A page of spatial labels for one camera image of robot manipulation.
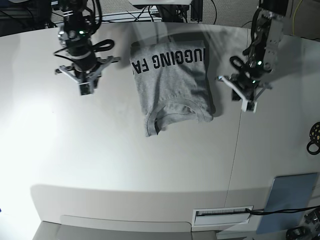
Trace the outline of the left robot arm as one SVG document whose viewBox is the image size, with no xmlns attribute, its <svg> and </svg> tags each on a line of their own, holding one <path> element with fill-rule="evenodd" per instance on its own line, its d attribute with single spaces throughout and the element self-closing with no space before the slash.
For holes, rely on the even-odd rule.
<svg viewBox="0 0 320 240">
<path fill-rule="evenodd" d="M 253 102 L 264 90 L 272 89 L 269 83 L 261 82 L 261 78 L 275 69 L 288 4 L 287 0 L 259 1 L 251 22 L 251 42 L 242 51 L 246 61 L 237 55 L 231 56 L 229 62 L 237 73 L 218 78 L 232 89 L 233 101 Z"/>
</svg>

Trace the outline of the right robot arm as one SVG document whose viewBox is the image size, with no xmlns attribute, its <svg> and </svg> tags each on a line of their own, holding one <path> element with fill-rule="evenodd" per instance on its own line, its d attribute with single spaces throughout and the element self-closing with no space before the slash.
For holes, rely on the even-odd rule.
<svg viewBox="0 0 320 240">
<path fill-rule="evenodd" d="M 103 23 L 103 13 L 99 0 L 92 1 L 92 8 L 87 3 L 86 0 L 59 0 L 56 5 L 63 13 L 63 25 L 57 35 L 62 49 L 53 55 L 71 64 L 59 66 L 55 74 L 65 74 L 75 81 L 81 95 L 92 94 L 98 87 L 102 71 L 120 60 L 114 56 L 97 57 L 96 53 L 110 51 L 115 42 L 105 39 L 92 43 L 92 35 Z"/>
</svg>

